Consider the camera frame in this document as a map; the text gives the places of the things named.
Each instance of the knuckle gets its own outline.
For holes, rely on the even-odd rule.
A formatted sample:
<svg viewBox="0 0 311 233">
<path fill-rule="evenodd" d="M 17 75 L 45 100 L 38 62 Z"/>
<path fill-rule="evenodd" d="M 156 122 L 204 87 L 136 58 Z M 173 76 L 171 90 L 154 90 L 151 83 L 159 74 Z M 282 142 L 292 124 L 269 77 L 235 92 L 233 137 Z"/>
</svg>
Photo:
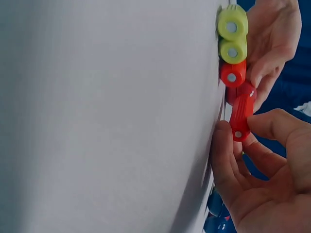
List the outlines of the knuckle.
<svg viewBox="0 0 311 233">
<path fill-rule="evenodd" d="M 270 113 L 272 115 L 287 115 L 288 113 L 284 110 L 284 109 L 281 109 L 281 108 L 276 108 L 276 109 L 273 109 L 270 111 Z"/>
</svg>

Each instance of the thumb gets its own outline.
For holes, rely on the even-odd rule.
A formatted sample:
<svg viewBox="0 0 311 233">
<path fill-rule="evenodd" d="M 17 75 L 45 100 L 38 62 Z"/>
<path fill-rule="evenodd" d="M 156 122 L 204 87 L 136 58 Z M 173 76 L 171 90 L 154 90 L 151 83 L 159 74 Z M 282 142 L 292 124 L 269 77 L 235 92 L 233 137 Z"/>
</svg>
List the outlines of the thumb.
<svg viewBox="0 0 311 233">
<path fill-rule="evenodd" d="M 279 66 L 285 63 L 285 52 L 282 48 L 275 48 L 263 55 L 254 63 L 251 70 L 250 82 L 254 87 L 258 87 L 263 77 L 275 72 Z"/>
</svg>

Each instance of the fingernail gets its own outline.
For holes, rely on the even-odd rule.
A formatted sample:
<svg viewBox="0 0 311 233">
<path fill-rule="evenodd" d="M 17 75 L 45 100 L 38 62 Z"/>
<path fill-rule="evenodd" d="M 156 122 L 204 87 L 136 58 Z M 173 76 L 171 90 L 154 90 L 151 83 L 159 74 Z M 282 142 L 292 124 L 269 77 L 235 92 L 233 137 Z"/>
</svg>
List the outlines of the fingernail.
<svg viewBox="0 0 311 233">
<path fill-rule="evenodd" d="M 262 79 L 262 76 L 259 76 L 259 77 L 257 78 L 256 86 L 255 86 L 256 88 L 259 86 L 259 83 L 260 83 L 261 79 Z"/>
</svg>

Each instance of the white surface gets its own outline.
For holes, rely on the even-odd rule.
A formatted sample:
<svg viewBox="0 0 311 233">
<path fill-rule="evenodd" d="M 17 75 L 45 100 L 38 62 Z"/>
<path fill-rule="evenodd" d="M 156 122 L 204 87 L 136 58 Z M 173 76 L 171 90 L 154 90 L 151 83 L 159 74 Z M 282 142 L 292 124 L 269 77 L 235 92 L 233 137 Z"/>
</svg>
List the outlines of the white surface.
<svg viewBox="0 0 311 233">
<path fill-rule="evenodd" d="M 0 232 L 201 232 L 220 2 L 0 5 Z"/>
</svg>

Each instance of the red plastic piece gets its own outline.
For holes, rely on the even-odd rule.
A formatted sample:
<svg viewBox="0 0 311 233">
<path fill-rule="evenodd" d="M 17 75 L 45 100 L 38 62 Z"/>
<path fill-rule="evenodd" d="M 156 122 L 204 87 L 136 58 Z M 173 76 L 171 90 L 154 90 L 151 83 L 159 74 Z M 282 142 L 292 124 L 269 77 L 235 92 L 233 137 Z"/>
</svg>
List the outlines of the red plastic piece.
<svg viewBox="0 0 311 233">
<path fill-rule="evenodd" d="M 227 102 L 233 106 L 234 101 L 240 95 L 246 94 L 253 99 L 253 101 L 257 98 L 256 88 L 251 85 L 249 81 L 245 81 L 238 88 L 229 88 L 226 89 L 226 100 Z"/>
<path fill-rule="evenodd" d="M 251 133 L 247 118 L 253 114 L 253 110 L 254 100 L 247 94 L 238 96 L 234 101 L 230 118 L 234 141 L 242 142 Z"/>
<path fill-rule="evenodd" d="M 231 65 L 223 63 L 220 69 L 221 80 L 227 87 L 236 88 L 245 81 L 246 76 L 246 61 Z"/>
</svg>

